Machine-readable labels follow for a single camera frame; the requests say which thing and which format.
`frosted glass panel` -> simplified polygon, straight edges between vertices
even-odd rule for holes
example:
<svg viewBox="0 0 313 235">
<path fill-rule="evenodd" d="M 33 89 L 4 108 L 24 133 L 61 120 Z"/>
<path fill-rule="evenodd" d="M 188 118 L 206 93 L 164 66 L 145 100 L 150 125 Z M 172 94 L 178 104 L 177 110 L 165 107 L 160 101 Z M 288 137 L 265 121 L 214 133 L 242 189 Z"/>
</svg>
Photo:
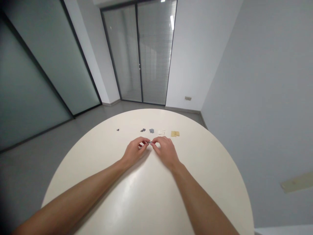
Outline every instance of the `frosted glass panel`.
<svg viewBox="0 0 313 235">
<path fill-rule="evenodd" d="M 71 117 L 0 20 L 0 150 Z"/>
<path fill-rule="evenodd" d="M 73 114 L 99 104 L 61 1 L 10 0 L 5 13 Z"/>
<path fill-rule="evenodd" d="M 176 0 L 149 1 L 138 4 L 144 102 L 165 105 L 175 14 Z"/>
<path fill-rule="evenodd" d="M 111 51 L 121 98 L 142 101 L 135 6 L 105 11 Z"/>
</svg>

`left hand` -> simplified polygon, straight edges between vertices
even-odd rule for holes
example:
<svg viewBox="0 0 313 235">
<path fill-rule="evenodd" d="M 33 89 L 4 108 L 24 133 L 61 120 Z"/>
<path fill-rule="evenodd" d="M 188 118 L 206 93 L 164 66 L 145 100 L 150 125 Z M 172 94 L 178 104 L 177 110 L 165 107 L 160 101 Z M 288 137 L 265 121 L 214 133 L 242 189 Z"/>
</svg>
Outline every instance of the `left hand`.
<svg viewBox="0 0 313 235">
<path fill-rule="evenodd" d="M 147 142 L 149 141 L 150 140 L 148 138 L 144 137 L 138 137 L 132 140 L 128 144 L 121 160 L 125 162 L 128 167 L 134 165 L 141 158 L 143 152 L 147 149 L 149 145 Z"/>
</svg>

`gray floor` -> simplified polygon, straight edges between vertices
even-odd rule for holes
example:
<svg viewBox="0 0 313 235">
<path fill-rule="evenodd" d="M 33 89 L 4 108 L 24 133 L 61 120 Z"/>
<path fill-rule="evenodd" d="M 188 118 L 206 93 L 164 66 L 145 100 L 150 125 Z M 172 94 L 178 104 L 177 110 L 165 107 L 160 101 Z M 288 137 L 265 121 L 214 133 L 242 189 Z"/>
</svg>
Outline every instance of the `gray floor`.
<svg viewBox="0 0 313 235">
<path fill-rule="evenodd" d="M 117 114 L 163 106 L 120 101 L 99 106 L 0 155 L 0 232 L 8 234 L 40 209 L 49 183 L 72 146 L 89 130 Z M 203 125 L 200 115 L 181 111 Z"/>
</svg>

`ceiling light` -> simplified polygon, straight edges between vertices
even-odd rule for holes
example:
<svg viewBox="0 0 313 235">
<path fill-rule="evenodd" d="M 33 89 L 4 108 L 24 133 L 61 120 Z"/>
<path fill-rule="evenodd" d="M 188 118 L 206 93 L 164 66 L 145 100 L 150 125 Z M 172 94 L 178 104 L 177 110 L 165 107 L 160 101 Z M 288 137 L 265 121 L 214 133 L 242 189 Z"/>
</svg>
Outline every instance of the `ceiling light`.
<svg viewBox="0 0 313 235">
<path fill-rule="evenodd" d="M 172 30 L 174 30 L 174 16 L 171 16 Z"/>
</svg>

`table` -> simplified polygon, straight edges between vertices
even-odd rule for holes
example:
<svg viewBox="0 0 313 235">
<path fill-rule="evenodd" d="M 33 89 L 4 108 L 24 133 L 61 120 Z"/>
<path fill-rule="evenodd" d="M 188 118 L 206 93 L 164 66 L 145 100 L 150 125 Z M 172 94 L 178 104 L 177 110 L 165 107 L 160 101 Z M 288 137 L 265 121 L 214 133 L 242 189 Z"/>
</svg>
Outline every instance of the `table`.
<svg viewBox="0 0 313 235">
<path fill-rule="evenodd" d="M 245 184 L 223 145 L 195 121 L 160 109 L 121 113 L 91 129 L 61 162 L 42 206 L 119 160 L 131 140 L 139 136 L 152 140 L 162 129 L 172 139 L 180 161 L 237 231 L 241 235 L 254 234 Z M 171 131 L 179 131 L 180 136 L 171 137 Z M 193 234 L 172 175 L 152 146 L 148 153 L 99 201 L 76 234 Z"/>
</svg>

